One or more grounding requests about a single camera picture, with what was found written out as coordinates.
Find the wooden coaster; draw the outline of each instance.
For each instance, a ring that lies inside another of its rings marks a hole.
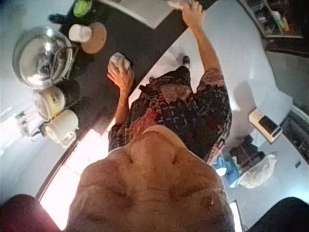
[[[97,53],[102,49],[107,40],[107,31],[103,24],[96,22],[89,25],[92,30],[91,38],[82,43],[82,49],[88,54]]]

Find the kitchen counter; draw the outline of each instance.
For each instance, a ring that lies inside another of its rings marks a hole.
[[[123,12],[97,1],[82,18],[74,17],[71,9],[68,22],[60,29],[65,35],[68,35],[74,23],[89,25],[93,22],[101,22],[108,34],[106,44],[97,54],[89,55],[80,50],[71,73],[70,78],[79,83],[83,97],[71,108],[80,118],[78,138],[90,128],[103,133],[113,119],[119,90],[107,78],[110,56],[120,52],[131,61],[135,72],[134,89],[186,29],[181,13],[177,11],[173,11],[156,30],[152,30]]]

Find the hand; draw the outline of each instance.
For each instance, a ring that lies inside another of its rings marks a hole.
[[[108,66],[108,78],[110,78],[120,89],[120,94],[128,97],[131,87],[133,85],[133,71],[131,67],[126,71],[125,58],[119,61],[119,69],[115,67],[112,62]]]
[[[195,33],[202,29],[202,23],[205,18],[205,11],[198,1],[193,1],[192,6],[188,3],[183,7],[183,20],[186,25]]]

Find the metal pot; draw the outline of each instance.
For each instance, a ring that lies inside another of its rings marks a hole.
[[[71,43],[62,33],[50,27],[33,28],[15,45],[13,69],[22,83],[45,89],[65,77],[72,54]]]

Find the white cup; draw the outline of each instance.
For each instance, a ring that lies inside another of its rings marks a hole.
[[[62,148],[68,148],[76,139],[78,117],[72,110],[65,110],[45,125],[47,136]]]
[[[92,30],[90,27],[74,24],[69,30],[69,39],[75,42],[86,43],[90,40]]]

